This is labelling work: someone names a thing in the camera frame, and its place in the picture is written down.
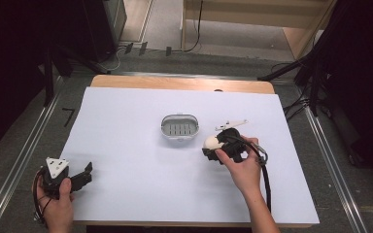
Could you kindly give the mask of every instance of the hand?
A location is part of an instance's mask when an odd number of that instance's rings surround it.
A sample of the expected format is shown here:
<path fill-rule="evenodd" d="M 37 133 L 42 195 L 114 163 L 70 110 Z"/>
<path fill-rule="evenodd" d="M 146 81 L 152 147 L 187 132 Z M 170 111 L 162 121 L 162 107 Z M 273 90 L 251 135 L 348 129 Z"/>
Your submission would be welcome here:
<path fill-rule="evenodd" d="M 249 142 L 258 144 L 258 138 L 241 137 Z M 217 157 L 226 166 L 232 176 L 232 180 L 244 196 L 255 193 L 260 194 L 260 165 L 257 162 L 256 153 L 247 146 L 248 157 L 241 163 L 235 163 L 223 150 L 215 150 Z"/>
<path fill-rule="evenodd" d="M 66 178 L 62 181 L 59 188 L 59 200 L 46 196 L 42 182 L 43 178 L 40 176 L 37 184 L 37 197 L 50 233 L 71 232 L 74 216 L 73 196 L 70 194 L 71 180 Z"/>

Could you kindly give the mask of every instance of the wire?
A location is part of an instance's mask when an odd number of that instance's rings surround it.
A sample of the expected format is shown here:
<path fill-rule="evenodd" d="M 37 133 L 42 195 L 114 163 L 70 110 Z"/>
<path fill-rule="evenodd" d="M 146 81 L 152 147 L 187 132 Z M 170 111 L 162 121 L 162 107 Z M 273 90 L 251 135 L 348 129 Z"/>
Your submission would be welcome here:
<path fill-rule="evenodd" d="M 106 70 L 106 71 L 115 71 L 115 70 L 117 70 L 117 68 L 119 68 L 119 66 L 120 66 L 120 59 L 119 59 L 118 53 L 119 53 L 120 51 L 122 51 L 122 50 L 125 50 L 126 47 L 127 47 L 127 46 L 118 49 L 117 52 L 115 53 L 115 55 L 116 55 L 116 57 L 117 57 L 117 60 L 118 60 L 118 65 L 117 65 L 116 67 L 114 67 L 114 68 L 107 68 L 107 67 L 101 65 L 100 63 L 97 63 L 97 65 L 99 65 L 100 67 L 102 67 L 102 68 L 103 68 L 104 70 Z"/>
<path fill-rule="evenodd" d="M 279 65 L 289 65 L 290 62 L 282 62 L 282 63 L 278 63 L 278 64 L 275 64 L 271 67 L 271 73 L 273 72 L 274 68 L 279 66 Z"/>
<path fill-rule="evenodd" d="M 308 85 L 305 85 L 305 86 L 304 86 L 304 89 L 302 89 L 301 94 L 299 95 L 298 99 L 296 99 L 295 102 L 293 102 L 291 105 L 289 105 L 289 106 L 283 108 L 283 109 L 284 109 L 284 115 L 285 115 L 285 116 L 288 114 L 289 110 L 290 110 L 293 106 L 295 106 L 295 105 L 298 103 L 298 101 L 302 98 L 302 96 L 304 95 L 304 93 L 305 93 L 305 91 L 307 90 L 308 87 L 309 87 Z"/>
<path fill-rule="evenodd" d="M 189 52 L 195 49 L 195 47 L 198 45 L 199 39 L 201 37 L 201 17 L 202 17 L 202 6 L 203 5 L 204 5 L 204 0 L 201 0 L 201 7 L 199 9 L 199 18 L 198 18 L 198 38 L 196 39 L 195 45 L 189 50 L 173 50 L 173 52 L 177 52 L 177 51 Z"/>
<path fill-rule="evenodd" d="M 52 198 L 50 198 L 50 200 L 47 202 L 47 204 L 45 204 L 44 209 L 42 209 L 42 215 L 44 214 L 45 209 L 47 208 L 47 206 L 48 206 L 48 204 L 50 203 L 51 200 L 52 200 Z"/>
<path fill-rule="evenodd" d="M 303 104 L 303 105 L 301 106 L 301 108 L 299 108 L 297 111 L 295 111 L 291 116 L 289 116 L 289 117 L 287 118 L 287 121 L 289 121 L 290 119 L 292 119 L 295 115 L 301 113 L 301 111 L 303 111 L 305 108 L 307 108 L 307 106 L 308 106 L 307 104 Z"/>
<path fill-rule="evenodd" d="M 196 35 L 198 35 L 198 29 L 196 29 L 196 23 L 195 23 L 195 11 L 193 11 L 193 29 L 195 29 Z"/>
<path fill-rule="evenodd" d="M 37 185 L 38 185 L 39 177 L 44 174 L 44 171 L 45 171 L 44 168 L 41 168 L 39 170 L 39 172 L 36 174 L 35 179 L 33 181 L 32 194 L 33 194 L 33 201 L 34 201 L 34 206 L 35 206 L 35 219 L 38 220 L 39 223 L 46 225 L 45 218 L 44 218 L 44 213 L 41 212 L 41 207 L 39 206 L 38 191 L 37 191 Z"/>

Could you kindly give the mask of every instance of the forearm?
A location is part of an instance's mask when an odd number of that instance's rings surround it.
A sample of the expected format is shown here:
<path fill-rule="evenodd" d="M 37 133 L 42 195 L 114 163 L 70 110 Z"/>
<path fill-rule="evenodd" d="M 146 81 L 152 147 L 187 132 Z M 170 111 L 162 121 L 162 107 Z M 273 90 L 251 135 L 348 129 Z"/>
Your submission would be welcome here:
<path fill-rule="evenodd" d="M 243 195 L 250 212 L 253 233 L 280 232 L 260 191 L 243 192 Z"/>

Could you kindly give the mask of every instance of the table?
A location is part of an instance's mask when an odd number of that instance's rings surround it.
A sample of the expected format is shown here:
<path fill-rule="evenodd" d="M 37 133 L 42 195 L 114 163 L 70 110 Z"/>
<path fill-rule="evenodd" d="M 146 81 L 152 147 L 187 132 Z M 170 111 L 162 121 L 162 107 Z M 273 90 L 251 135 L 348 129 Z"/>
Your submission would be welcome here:
<path fill-rule="evenodd" d="M 221 89 L 225 93 L 218 93 L 213 92 L 212 90 Z M 102 93 L 108 93 L 105 98 L 91 100 L 91 104 L 86 101 L 86 95 L 91 91 L 98 91 Z M 91 88 L 87 90 L 87 93 L 84 97 L 84 104 L 81 108 L 80 114 L 78 115 L 77 120 L 75 121 L 74 127 L 71 131 L 70 138 L 64 148 L 63 153 L 61 154 L 61 158 L 66 158 L 71 161 L 71 164 L 75 164 L 75 166 L 83 167 L 88 160 L 90 159 L 93 162 L 94 170 L 92 172 L 93 182 L 89 183 L 87 187 L 83 188 L 83 190 L 76 193 L 76 201 L 74 202 L 76 206 L 77 214 L 75 217 L 75 222 L 78 224 L 86 224 L 86 225 L 142 225 L 142 226 L 217 226 L 217 227 L 248 227 L 249 224 L 249 217 L 246 211 L 246 206 L 244 200 L 242 198 L 241 193 L 239 193 L 238 189 L 234 186 L 232 179 L 229 176 L 225 167 L 220 166 L 217 162 L 209 162 L 200 151 L 202 146 L 202 142 L 205 139 L 205 135 L 208 135 L 209 131 L 214 131 L 214 128 L 211 126 L 211 129 L 208 130 L 208 118 L 212 119 L 214 116 L 219 116 L 220 113 L 224 112 L 222 107 L 217 108 L 217 111 L 214 109 L 211 110 L 209 114 L 201 114 L 198 116 L 198 121 L 200 121 L 200 133 L 196 136 L 195 142 L 190 142 L 186 144 L 177 144 L 172 145 L 165 141 L 166 139 L 156 137 L 159 134 L 159 130 L 155 129 L 155 127 L 151 127 L 151 123 L 148 121 L 149 117 L 154 117 L 153 123 L 156 123 L 158 118 L 152 113 L 155 106 L 152 106 L 151 99 L 154 102 L 161 103 L 167 96 L 175 96 L 176 94 L 179 98 L 186 100 L 186 96 L 190 96 L 190 94 L 199 96 L 198 101 L 203 102 L 205 101 L 214 101 L 211 98 L 214 98 L 215 95 L 216 99 L 225 99 L 234 101 L 234 98 L 240 97 L 242 95 L 246 95 L 249 98 L 253 98 L 256 95 L 257 98 L 265 98 L 270 99 L 270 97 L 276 98 L 277 96 L 273 95 L 274 90 L 271 83 L 265 82 L 250 82 L 250 81 L 225 81 L 225 80 L 214 80 L 214 79 L 187 79 L 187 78 L 165 78 L 165 77 L 130 77 L 130 76 L 97 76 L 93 79 L 91 84 Z M 265 93 L 266 95 L 258 95 L 253 94 L 251 92 L 258 92 L 258 93 Z M 116 94 L 119 93 L 119 98 L 114 98 Z M 247 102 L 252 102 L 253 99 L 242 99 L 240 102 L 247 104 Z M 115 115 L 114 112 L 110 112 L 111 108 L 107 106 L 107 108 L 103 108 L 106 112 L 100 112 L 95 110 L 99 105 L 104 105 L 105 103 L 102 102 L 111 102 L 114 106 L 119 106 L 119 114 Z M 185 109 L 193 109 L 194 103 L 187 103 L 190 101 L 185 101 L 183 104 L 183 108 Z M 262 106 L 262 101 L 253 103 L 257 104 L 258 107 Z M 90 125 L 84 123 L 82 118 L 82 112 L 91 115 L 92 118 L 95 119 L 94 122 L 90 122 Z M 140 113 L 145 112 L 145 117 L 140 116 Z M 241 111 L 233 111 L 230 112 L 229 116 L 236 117 L 235 112 L 240 115 Z M 265 111 L 265 115 L 271 115 L 272 113 Z M 105 124 L 105 121 L 108 121 L 108 118 L 112 118 L 116 120 L 114 124 L 116 125 L 109 125 Z M 285 125 L 285 118 L 282 114 L 283 120 L 280 122 L 272 121 L 274 125 L 279 125 L 284 122 Z M 126 127 L 128 121 L 137 122 L 141 126 L 141 130 L 144 135 L 139 134 L 139 129 L 135 127 Z M 257 124 L 258 132 L 261 132 L 261 125 L 265 122 L 261 120 L 255 120 L 255 124 Z M 277 134 L 277 129 L 280 127 L 271 126 L 268 128 L 267 131 L 275 132 Z M 246 128 L 240 128 L 240 132 L 245 132 L 246 135 L 249 135 L 249 132 L 254 130 L 254 126 L 248 125 L 247 131 Z M 109 134 L 111 138 L 104 138 L 105 131 L 112 131 L 112 134 Z M 119 134 L 119 131 L 125 132 L 122 136 L 117 136 L 115 134 Z M 280 135 L 287 135 L 289 136 L 288 126 L 287 130 L 279 131 Z M 138 135 L 139 137 L 147 138 L 147 141 L 142 141 L 142 143 L 138 143 L 138 140 L 135 142 L 130 142 L 132 138 L 136 138 Z M 275 140 L 280 140 L 280 136 L 277 135 Z M 302 173 L 299 160 L 297 159 L 296 152 L 294 152 L 293 142 L 292 140 L 287 140 L 286 142 L 282 141 L 281 147 L 273 147 L 271 144 L 267 144 L 267 140 L 263 140 L 264 145 L 268 147 L 270 155 L 270 165 L 267 167 L 272 169 L 270 173 L 270 181 L 271 181 L 271 188 L 273 190 L 273 201 L 272 201 L 272 209 L 273 215 L 279 216 L 282 219 L 282 213 L 280 210 L 283 208 L 287 208 L 290 210 L 290 214 L 292 216 L 296 216 L 293 212 L 294 209 L 298 208 L 300 210 L 304 210 L 305 205 L 309 206 L 305 213 L 303 211 L 300 215 L 304 218 L 308 218 L 307 223 L 305 222 L 277 222 L 280 227 L 309 227 L 312 224 L 319 223 L 318 217 L 316 218 L 310 216 L 316 215 L 316 211 L 314 208 L 314 204 L 312 202 L 311 194 L 309 193 L 308 187 L 306 186 L 305 178 Z M 121 146 L 127 147 L 126 149 L 121 150 Z M 293 150 L 293 152 L 286 152 L 283 156 L 274 157 L 274 150 L 281 150 L 280 148 L 287 149 L 290 147 L 289 150 Z M 111 154 L 110 151 L 107 151 L 109 147 L 113 147 L 113 153 Z M 90 152 L 91 148 L 96 148 L 96 156 Z M 142 154 L 133 152 L 138 150 L 138 148 L 147 149 L 150 151 L 148 153 L 148 157 L 139 158 Z M 123 156 L 122 154 L 129 155 L 129 154 L 137 154 L 135 156 Z M 281 163 L 281 166 L 285 166 L 284 169 L 277 170 L 277 164 Z M 76 171 L 79 169 L 70 168 L 70 173 L 75 174 Z M 131 175 L 133 170 L 137 170 L 135 172 L 136 176 Z M 284 181 L 281 178 L 281 183 L 277 182 L 278 173 L 284 174 L 285 179 L 290 179 L 290 176 L 297 176 L 293 181 L 291 181 L 290 186 L 295 186 L 296 194 L 292 194 L 290 197 L 291 200 L 287 200 L 286 198 L 281 198 L 281 196 L 286 196 L 288 193 L 292 193 L 292 190 L 286 189 L 285 186 L 288 186 L 288 182 Z M 138 187 L 140 185 L 146 185 L 150 192 L 145 192 L 145 190 L 140 190 Z M 112 194 L 108 193 L 107 186 L 112 187 Z M 159 193 L 156 192 L 156 188 L 158 190 L 164 190 L 165 192 L 171 192 L 170 194 L 167 193 Z M 218 193 L 221 195 L 221 199 L 227 200 L 227 203 L 224 203 L 220 206 L 220 203 L 217 201 L 219 198 L 213 198 L 214 194 Z M 87 198 L 96 197 L 99 200 L 107 200 L 107 203 L 87 203 Z M 144 209 L 139 209 L 137 205 L 142 206 Z M 191 208 L 183 208 L 183 205 L 187 205 L 188 207 L 192 205 Z M 165 213 L 162 216 L 161 209 L 167 210 L 175 208 L 176 210 L 182 209 L 183 211 L 177 211 L 177 216 L 166 215 Z M 237 216 L 233 216 L 235 220 L 231 220 L 229 222 L 223 222 L 222 220 L 219 221 L 218 219 L 214 220 L 211 215 L 218 215 L 217 209 L 219 208 L 220 218 L 224 219 L 223 217 L 227 216 L 231 217 L 231 212 L 234 215 L 238 215 L 240 219 L 236 220 Z M 90 219 L 87 218 L 87 213 L 96 213 L 96 215 L 90 214 Z M 200 215 L 199 212 L 203 212 L 206 216 L 203 217 L 203 220 L 196 220 L 195 215 Z M 138 215 L 151 219 L 151 220 L 142 220 L 138 218 Z"/>
<path fill-rule="evenodd" d="M 198 20 L 200 0 L 184 0 L 186 20 Z M 324 29 L 336 0 L 205 0 L 201 20 L 284 27 L 295 59 L 303 55 L 318 30 Z"/>

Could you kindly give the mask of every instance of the white table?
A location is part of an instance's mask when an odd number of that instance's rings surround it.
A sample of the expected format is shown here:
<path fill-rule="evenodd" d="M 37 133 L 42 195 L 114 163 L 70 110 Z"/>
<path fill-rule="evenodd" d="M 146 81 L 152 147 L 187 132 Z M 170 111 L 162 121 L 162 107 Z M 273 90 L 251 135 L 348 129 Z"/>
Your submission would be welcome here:
<path fill-rule="evenodd" d="M 115 79 L 112 83 L 135 79 L 140 86 L 145 85 L 141 81 L 161 83 L 162 89 L 126 86 L 86 90 L 61 154 L 70 160 L 70 175 L 81 172 L 89 161 L 93 163 L 92 183 L 76 193 L 76 223 L 249 226 L 244 199 L 227 169 L 208 161 L 201 151 L 204 140 L 218 134 L 215 126 L 240 119 L 249 123 L 237 129 L 243 135 L 257 136 L 268 151 L 272 214 L 279 226 L 319 223 L 275 94 L 167 88 L 172 81 L 194 83 L 197 88 L 206 83 L 210 89 L 211 83 L 235 83 L 230 81 L 101 76 L 94 83 L 102 79 Z M 161 135 L 162 119 L 177 113 L 197 117 L 200 131 L 191 141 L 170 142 Z"/>

